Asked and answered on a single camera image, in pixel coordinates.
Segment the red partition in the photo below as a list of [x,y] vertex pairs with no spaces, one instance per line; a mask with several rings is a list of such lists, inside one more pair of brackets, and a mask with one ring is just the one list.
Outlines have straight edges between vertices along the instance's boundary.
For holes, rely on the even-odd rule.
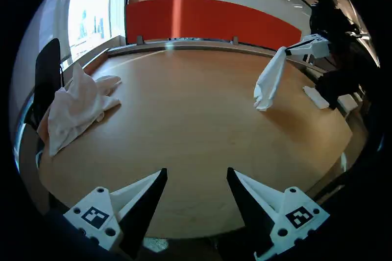
[[279,49],[300,41],[301,31],[259,10],[218,0],[147,0],[126,7],[129,43],[144,40],[205,38]]

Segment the white towel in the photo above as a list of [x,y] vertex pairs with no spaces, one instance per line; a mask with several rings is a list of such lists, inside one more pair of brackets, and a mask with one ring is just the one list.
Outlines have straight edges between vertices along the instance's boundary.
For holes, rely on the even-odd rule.
[[286,61],[285,50],[286,47],[281,47],[276,52],[256,82],[253,96],[256,98],[254,107],[257,110],[266,111],[272,105]]
[[329,106],[329,103],[320,95],[320,93],[315,88],[304,86],[303,90],[319,109],[325,109]]
[[79,64],[73,66],[73,80],[66,91],[54,95],[48,117],[49,155],[57,152],[82,134],[103,112],[120,104],[106,96],[121,82],[118,76],[103,76],[94,81]]

